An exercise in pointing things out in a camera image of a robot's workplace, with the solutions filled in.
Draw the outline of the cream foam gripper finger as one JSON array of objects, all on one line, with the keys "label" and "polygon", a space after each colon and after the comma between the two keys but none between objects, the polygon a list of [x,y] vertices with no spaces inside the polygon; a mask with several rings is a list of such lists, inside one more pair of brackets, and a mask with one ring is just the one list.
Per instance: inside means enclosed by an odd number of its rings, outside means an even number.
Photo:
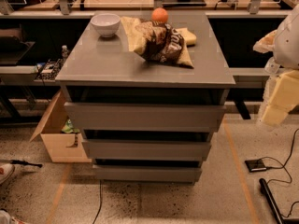
[{"label": "cream foam gripper finger", "polygon": [[268,78],[261,104],[261,123],[276,127],[299,105],[299,71]]}]

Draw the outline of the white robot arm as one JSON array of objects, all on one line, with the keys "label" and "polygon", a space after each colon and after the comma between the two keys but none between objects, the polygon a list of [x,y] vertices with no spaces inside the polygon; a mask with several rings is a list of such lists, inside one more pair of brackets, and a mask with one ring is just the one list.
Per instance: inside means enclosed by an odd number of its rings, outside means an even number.
[{"label": "white robot arm", "polygon": [[253,49],[273,53],[264,67],[270,78],[264,88],[259,122],[277,127],[299,105],[299,5]]}]

